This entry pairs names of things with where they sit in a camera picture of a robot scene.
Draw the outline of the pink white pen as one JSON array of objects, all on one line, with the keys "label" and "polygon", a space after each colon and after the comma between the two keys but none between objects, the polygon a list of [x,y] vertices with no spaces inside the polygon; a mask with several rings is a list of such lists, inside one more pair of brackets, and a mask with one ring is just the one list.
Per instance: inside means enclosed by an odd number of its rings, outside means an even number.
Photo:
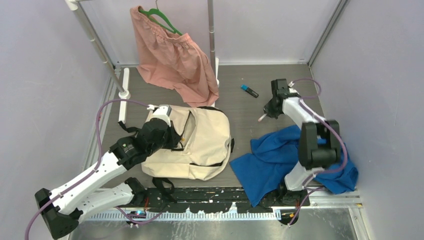
[{"label": "pink white pen", "polygon": [[267,116],[267,114],[265,113],[265,114],[263,114],[259,119],[258,119],[258,122],[261,122],[265,117]]}]

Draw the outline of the blue black highlighter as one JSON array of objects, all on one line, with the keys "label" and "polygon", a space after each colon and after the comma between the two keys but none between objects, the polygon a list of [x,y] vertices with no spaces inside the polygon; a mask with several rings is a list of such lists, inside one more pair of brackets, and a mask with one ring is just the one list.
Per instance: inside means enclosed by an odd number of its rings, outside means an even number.
[{"label": "blue black highlighter", "polygon": [[242,84],[240,88],[254,98],[259,97],[259,94],[253,89],[251,89],[250,87],[248,87],[247,85]]}]

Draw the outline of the beige canvas backpack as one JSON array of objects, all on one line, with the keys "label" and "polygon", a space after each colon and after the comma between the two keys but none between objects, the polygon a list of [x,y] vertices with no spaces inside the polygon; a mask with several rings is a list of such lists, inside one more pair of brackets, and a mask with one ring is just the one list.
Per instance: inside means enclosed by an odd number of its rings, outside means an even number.
[{"label": "beige canvas backpack", "polygon": [[227,115],[211,106],[170,105],[170,120],[181,136],[177,149],[159,149],[140,163],[142,171],[155,179],[207,181],[223,171],[233,151]]}]

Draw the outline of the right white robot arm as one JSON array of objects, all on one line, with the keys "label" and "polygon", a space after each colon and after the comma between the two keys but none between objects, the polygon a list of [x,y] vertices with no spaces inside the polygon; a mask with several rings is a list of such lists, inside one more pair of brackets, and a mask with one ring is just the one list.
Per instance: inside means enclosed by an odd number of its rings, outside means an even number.
[{"label": "right white robot arm", "polygon": [[341,164],[346,151],[342,149],[339,123],[308,107],[293,88],[293,82],[275,79],[270,85],[272,98],[263,107],[264,116],[277,119],[286,115],[300,128],[298,162],[282,179],[277,192],[279,202],[288,206],[316,175],[328,173],[331,166]]}]

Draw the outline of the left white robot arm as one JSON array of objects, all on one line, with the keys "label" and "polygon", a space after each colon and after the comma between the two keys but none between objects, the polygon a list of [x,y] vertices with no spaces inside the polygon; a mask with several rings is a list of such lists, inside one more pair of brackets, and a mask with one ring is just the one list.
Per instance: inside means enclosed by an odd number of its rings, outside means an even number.
[{"label": "left white robot arm", "polygon": [[114,189],[96,193],[109,180],[143,163],[160,149],[178,145],[181,136],[173,122],[153,117],[141,128],[128,128],[129,136],[113,144],[95,165],[54,190],[42,188],[34,195],[40,215],[53,239],[70,234],[98,212],[123,205],[141,206],[147,192],[135,178],[129,177]]}]

